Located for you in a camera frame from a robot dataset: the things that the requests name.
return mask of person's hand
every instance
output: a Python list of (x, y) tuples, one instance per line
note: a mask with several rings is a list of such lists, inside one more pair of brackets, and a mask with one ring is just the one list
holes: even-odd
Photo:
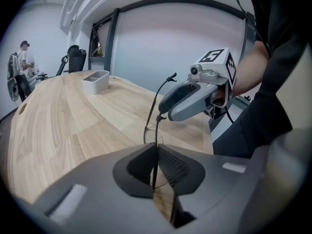
[(215, 96), (216, 99), (225, 100), (225, 86), (220, 86)]

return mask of white wall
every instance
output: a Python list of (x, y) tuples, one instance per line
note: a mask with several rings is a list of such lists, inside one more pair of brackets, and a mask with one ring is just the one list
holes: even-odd
[(144, 6), (118, 18), (111, 71), (156, 92), (177, 73), (165, 94), (187, 79), (190, 66), (209, 50), (229, 47), (238, 63), (245, 22), (207, 6), (166, 3)]
[(67, 53), (67, 35), (59, 28), (61, 10), (61, 5), (37, 5), (20, 11), (12, 20), (0, 43), (0, 118), (16, 108), (7, 89), (7, 63), (23, 40), (30, 43), (29, 60), (34, 59), (48, 76), (57, 73)]

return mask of white shirt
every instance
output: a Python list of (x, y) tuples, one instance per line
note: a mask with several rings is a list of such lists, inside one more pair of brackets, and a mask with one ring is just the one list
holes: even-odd
[(20, 49), (20, 50), (18, 50), (17, 54), (18, 54), (18, 64), (19, 64), (17, 72), (19, 75), (24, 75), (25, 71), (27, 71), (27, 69), (23, 70), (21, 67), (21, 63), (23, 62), (23, 60), (26, 61), (26, 51), (22, 51)]

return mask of white label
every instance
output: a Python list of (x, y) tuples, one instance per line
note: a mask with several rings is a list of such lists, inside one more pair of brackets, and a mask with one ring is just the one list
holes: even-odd
[(232, 164), (232, 163), (224, 163), (222, 168), (231, 170), (233, 172), (241, 173), (241, 174), (243, 174), (246, 170), (246, 166)]
[(50, 214), (50, 219), (59, 225), (65, 224), (76, 210), (83, 196), (87, 192), (87, 187), (83, 185), (74, 185), (66, 198), (58, 205), (58, 207)]

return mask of cap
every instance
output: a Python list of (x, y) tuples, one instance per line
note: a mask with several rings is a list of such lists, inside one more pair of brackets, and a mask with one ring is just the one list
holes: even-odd
[(24, 44), (27, 44), (28, 47), (30, 46), (30, 44), (27, 41), (22, 41), (20, 46), (22, 47)]

